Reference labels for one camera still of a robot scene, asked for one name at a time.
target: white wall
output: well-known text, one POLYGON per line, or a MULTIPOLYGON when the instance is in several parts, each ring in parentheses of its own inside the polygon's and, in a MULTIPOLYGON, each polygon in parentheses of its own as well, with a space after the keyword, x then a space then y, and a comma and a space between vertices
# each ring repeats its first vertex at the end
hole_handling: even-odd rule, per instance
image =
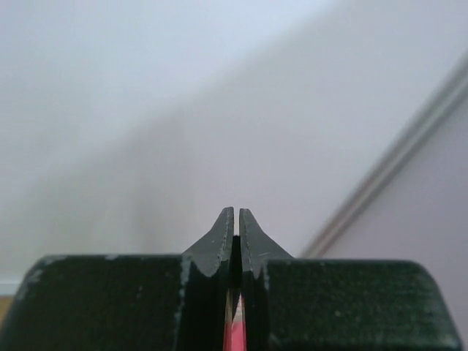
POLYGON ((468 46, 463 2, 7 5, 0 282, 181 251, 226 205, 299 253, 468 46))
POLYGON ((468 342, 468 98, 330 248, 422 263, 468 342))

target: dark green object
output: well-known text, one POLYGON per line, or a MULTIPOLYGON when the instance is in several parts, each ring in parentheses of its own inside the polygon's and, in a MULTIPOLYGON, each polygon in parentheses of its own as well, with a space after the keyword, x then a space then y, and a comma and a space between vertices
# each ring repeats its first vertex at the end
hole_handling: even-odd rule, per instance
POLYGON ((52 256, 25 276, 0 351, 226 350, 240 291, 248 351, 455 351, 436 283, 402 261, 294 260, 232 208, 179 255, 52 256))

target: metal jaw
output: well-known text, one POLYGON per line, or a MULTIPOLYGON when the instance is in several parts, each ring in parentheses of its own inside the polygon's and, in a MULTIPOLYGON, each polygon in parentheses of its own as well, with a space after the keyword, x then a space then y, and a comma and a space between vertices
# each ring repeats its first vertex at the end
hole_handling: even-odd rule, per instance
POLYGON ((177 255, 49 256, 26 274, 0 351, 461 350, 436 283, 402 261, 295 260, 241 209, 177 255))

